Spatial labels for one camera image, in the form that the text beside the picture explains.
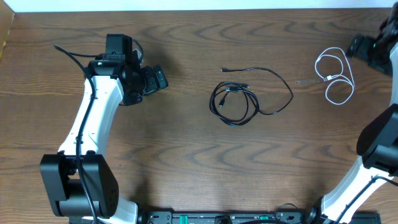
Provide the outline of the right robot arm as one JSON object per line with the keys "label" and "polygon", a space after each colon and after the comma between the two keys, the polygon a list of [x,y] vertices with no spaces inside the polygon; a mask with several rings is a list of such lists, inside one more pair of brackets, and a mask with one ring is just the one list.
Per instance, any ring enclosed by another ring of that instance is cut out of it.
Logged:
{"label": "right robot arm", "polygon": [[389,107],[362,130],[353,166],[311,208],[306,223],[350,223],[367,198],[397,176],[397,5],[393,5],[376,38],[356,35],[345,55],[392,77],[391,100]]}

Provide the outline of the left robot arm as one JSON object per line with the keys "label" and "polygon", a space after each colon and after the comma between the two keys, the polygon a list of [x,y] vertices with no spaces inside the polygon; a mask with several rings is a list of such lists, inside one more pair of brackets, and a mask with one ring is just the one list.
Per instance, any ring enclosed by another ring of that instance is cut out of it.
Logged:
{"label": "left robot arm", "polygon": [[137,203],[122,198],[106,162],[106,145],[119,106],[167,88],[159,65],[145,66],[138,41],[108,34],[103,54],[81,66],[85,90],[73,126],[55,154],[45,154],[40,173],[53,213],[70,223],[145,223]]}

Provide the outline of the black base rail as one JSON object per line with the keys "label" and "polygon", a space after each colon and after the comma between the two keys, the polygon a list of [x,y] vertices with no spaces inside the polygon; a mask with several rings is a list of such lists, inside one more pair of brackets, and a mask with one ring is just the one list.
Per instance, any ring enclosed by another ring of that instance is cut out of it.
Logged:
{"label": "black base rail", "polygon": [[172,209],[140,209],[137,224],[217,224],[217,223],[333,223],[320,216],[320,207],[308,210],[283,204],[275,211],[262,212],[176,212]]}

